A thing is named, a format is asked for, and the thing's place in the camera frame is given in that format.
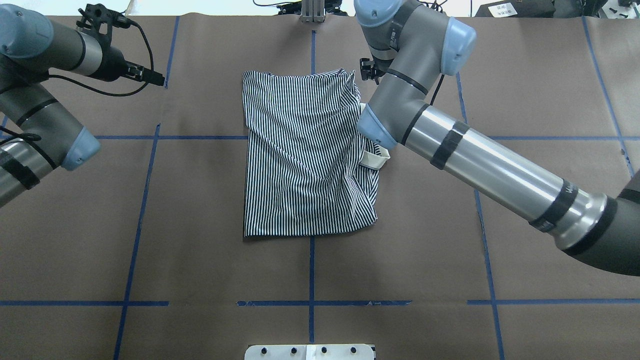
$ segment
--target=black cable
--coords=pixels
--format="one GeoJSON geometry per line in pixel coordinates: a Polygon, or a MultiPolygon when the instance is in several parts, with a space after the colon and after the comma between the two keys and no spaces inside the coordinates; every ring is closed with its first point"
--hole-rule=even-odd
{"type": "Polygon", "coordinates": [[[8,138],[0,141],[0,146],[10,142],[11,140],[14,139],[23,139],[25,141],[28,142],[36,142],[36,141],[40,141],[42,140],[42,137],[40,137],[40,135],[36,135],[36,134],[32,134],[32,133],[22,133],[22,134],[18,134],[18,133],[14,133],[13,131],[7,129],[4,126],[0,126],[0,131],[5,132],[11,136],[9,136],[8,138]]]}
{"type": "Polygon", "coordinates": [[[286,5],[286,4],[293,4],[295,3],[295,1],[284,1],[282,3],[275,3],[275,4],[258,4],[255,2],[255,0],[253,0],[253,4],[255,6],[276,6],[276,5],[286,5]]]}
{"type": "Polygon", "coordinates": [[[431,102],[429,103],[429,105],[433,105],[433,102],[436,101],[436,96],[438,95],[438,91],[440,91],[442,81],[444,81],[444,74],[440,76],[440,81],[438,82],[438,86],[436,86],[436,90],[433,92],[433,97],[431,98],[431,102]]]}
{"type": "MultiPolygon", "coordinates": [[[[151,46],[149,45],[149,40],[147,39],[147,35],[145,34],[145,31],[142,30],[142,26],[140,26],[137,22],[135,22],[135,21],[133,21],[131,19],[128,19],[128,20],[129,20],[129,22],[131,22],[131,25],[137,27],[138,30],[140,30],[140,34],[142,35],[142,39],[144,39],[145,45],[147,46],[147,51],[149,52],[149,63],[151,65],[151,71],[153,71],[154,70],[154,54],[151,51],[151,46]]],[[[135,89],[132,92],[127,92],[127,93],[124,93],[124,94],[114,94],[114,93],[111,93],[111,92],[105,92],[105,91],[102,91],[102,90],[98,90],[98,89],[96,89],[94,87],[91,87],[89,85],[83,84],[80,81],[77,81],[77,80],[68,78],[66,76],[62,76],[62,75],[49,75],[49,79],[67,80],[70,83],[73,83],[73,84],[76,84],[78,86],[81,86],[81,87],[83,87],[83,88],[85,88],[87,90],[91,90],[93,92],[97,92],[98,94],[101,94],[101,95],[113,96],[113,97],[125,97],[125,96],[135,95],[135,94],[141,92],[144,88],[146,88],[147,85],[149,85],[149,82],[146,81],[144,84],[142,84],[141,87],[135,89]]]]}
{"type": "Polygon", "coordinates": [[[435,11],[437,11],[437,12],[440,12],[440,13],[444,12],[444,11],[442,10],[442,5],[443,5],[444,3],[446,3],[447,1],[449,1],[449,0],[445,0],[445,1],[444,1],[444,2],[442,2],[442,3],[438,3],[438,1],[434,1],[434,2],[432,2],[432,3],[429,3],[429,2],[427,2],[427,1],[421,1],[421,0],[418,0],[418,2],[419,2],[419,3],[425,4],[428,8],[430,8],[430,9],[432,9],[432,10],[435,10],[435,11]]]}

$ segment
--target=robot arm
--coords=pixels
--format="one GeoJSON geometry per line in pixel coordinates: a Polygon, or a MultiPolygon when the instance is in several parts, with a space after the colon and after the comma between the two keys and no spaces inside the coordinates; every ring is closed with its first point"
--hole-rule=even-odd
{"type": "Polygon", "coordinates": [[[138,26],[101,4],[81,11],[80,31],[12,4],[0,5],[0,111],[24,133],[0,142],[0,207],[62,166],[73,170],[100,149],[100,143],[39,84],[48,70],[68,70],[113,81],[120,76],[155,85],[164,77],[124,60],[111,46],[113,27],[138,26]],[[100,26],[106,24],[106,34],[100,26]]]}
{"type": "Polygon", "coordinates": [[[476,32],[416,0],[356,0],[356,17],[386,72],[358,130],[391,149],[401,143],[551,234],[579,261],[640,275],[640,176],[617,199],[587,193],[424,102],[440,73],[455,75],[476,32]]]}

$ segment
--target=black tape band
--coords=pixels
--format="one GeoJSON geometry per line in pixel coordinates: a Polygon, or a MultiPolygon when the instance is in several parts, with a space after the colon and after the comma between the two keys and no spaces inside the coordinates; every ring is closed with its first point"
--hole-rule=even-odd
{"type": "Polygon", "coordinates": [[[40,184],[40,179],[38,179],[30,168],[21,164],[11,154],[2,149],[0,149],[0,167],[5,169],[16,180],[20,181],[20,184],[27,190],[40,184]]]}
{"type": "Polygon", "coordinates": [[[370,47],[371,49],[378,50],[378,51],[389,51],[389,50],[391,50],[391,48],[390,48],[390,47],[388,47],[388,48],[386,48],[386,49],[380,49],[379,47],[375,47],[375,46],[371,46],[371,45],[369,45],[369,47],[370,47]]]}
{"type": "Polygon", "coordinates": [[[622,199],[627,199],[629,201],[633,201],[636,204],[640,204],[640,192],[637,192],[635,190],[624,189],[622,190],[620,195],[618,195],[618,197],[621,197],[622,199]]]}
{"type": "Polygon", "coordinates": [[[387,69],[387,72],[399,79],[405,80],[407,83],[409,83],[409,85],[420,90],[424,95],[427,95],[427,93],[429,92],[429,90],[426,87],[422,86],[419,82],[417,82],[412,78],[409,78],[407,75],[404,75],[402,72],[399,72],[398,70],[389,68],[387,69]]]}
{"type": "Polygon", "coordinates": [[[429,107],[429,104],[422,105],[420,110],[418,110],[418,113],[415,114],[415,116],[413,117],[413,120],[411,120],[411,124],[409,124],[409,127],[407,127],[406,131],[404,132],[404,136],[402,137],[402,141],[400,142],[401,144],[404,145],[406,143],[406,139],[409,137],[409,134],[411,133],[411,130],[413,130],[413,127],[415,126],[415,123],[420,118],[420,115],[422,115],[422,112],[424,110],[426,110],[426,108],[428,108],[428,107],[429,107]]]}
{"type": "Polygon", "coordinates": [[[467,133],[467,130],[469,130],[469,125],[456,121],[456,123],[453,124],[453,128],[449,130],[447,136],[444,137],[442,143],[433,155],[431,164],[440,170],[444,169],[444,165],[447,164],[447,160],[449,160],[451,154],[456,150],[463,136],[467,133]]]}
{"type": "Polygon", "coordinates": [[[22,124],[27,121],[28,118],[32,117],[33,115],[35,115],[38,111],[46,108],[47,106],[51,105],[51,104],[55,104],[56,102],[58,102],[58,100],[56,99],[49,99],[41,104],[37,104],[36,106],[34,106],[31,110],[27,111],[23,116],[21,116],[18,121],[15,122],[16,125],[18,126],[22,126],[22,124]]]}
{"type": "Polygon", "coordinates": [[[607,196],[607,204],[596,226],[574,246],[569,249],[564,249],[563,252],[569,256],[578,256],[589,250],[609,228],[613,222],[613,218],[616,217],[616,212],[618,212],[618,201],[607,196]]]}
{"type": "Polygon", "coordinates": [[[578,186],[563,179],[562,189],[556,199],[547,208],[544,214],[536,220],[530,221],[529,225],[548,233],[556,228],[557,222],[566,214],[578,196],[578,186]]]}
{"type": "Polygon", "coordinates": [[[82,64],[82,62],[84,61],[84,56],[86,55],[86,42],[84,42],[84,38],[83,38],[82,34],[80,34],[80,32],[76,31],[76,33],[80,37],[80,40],[82,40],[82,55],[80,55],[80,60],[78,60],[78,63],[75,64],[71,69],[68,69],[67,71],[76,70],[78,68],[78,66],[80,66],[80,64],[82,64]]]}
{"type": "Polygon", "coordinates": [[[415,9],[420,6],[420,3],[417,1],[407,1],[391,20],[391,26],[389,26],[389,46],[395,50],[398,50],[398,41],[400,39],[400,34],[402,33],[402,29],[404,28],[404,24],[409,19],[409,16],[413,14],[415,9]]]}

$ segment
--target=black and white striped fabric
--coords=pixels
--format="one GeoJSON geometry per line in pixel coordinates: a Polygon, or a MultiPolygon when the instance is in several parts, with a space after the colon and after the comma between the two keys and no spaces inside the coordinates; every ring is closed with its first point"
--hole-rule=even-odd
{"type": "Polygon", "coordinates": [[[358,163],[363,151],[380,150],[356,130],[354,78],[342,69],[244,73],[245,236],[346,233],[376,221],[378,171],[358,163]]]}

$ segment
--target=blue joint cap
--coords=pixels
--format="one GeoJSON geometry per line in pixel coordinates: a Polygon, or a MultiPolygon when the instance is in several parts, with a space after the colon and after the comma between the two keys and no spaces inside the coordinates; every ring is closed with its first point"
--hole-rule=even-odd
{"type": "Polygon", "coordinates": [[[41,13],[12,4],[0,5],[0,53],[28,59],[42,54],[53,41],[53,25],[41,13]]]}
{"type": "Polygon", "coordinates": [[[86,127],[83,127],[71,145],[67,157],[62,161],[62,167],[69,171],[75,170],[98,151],[100,151],[100,143],[86,127]]]}
{"type": "Polygon", "coordinates": [[[376,114],[373,113],[369,104],[364,107],[362,114],[360,114],[357,128],[361,134],[387,150],[393,149],[398,144],[393,136],[391,136],[387,129],[380,123],[380,120],[378,120],[376,114]]]}
{"type": "Polygon", "coordinates": [[[476,31],[471,26],[453,17],[449,18],[447,32],[444,35],[440,72],[445,75],[458,73],[471,56],[476,46],[476,38],[476,31]]]}
{"type": "Polygon", "coordinates": [[[375,28],[393,19],[404,0],[355,0],[358,23],[365,28],[375,28]]]}

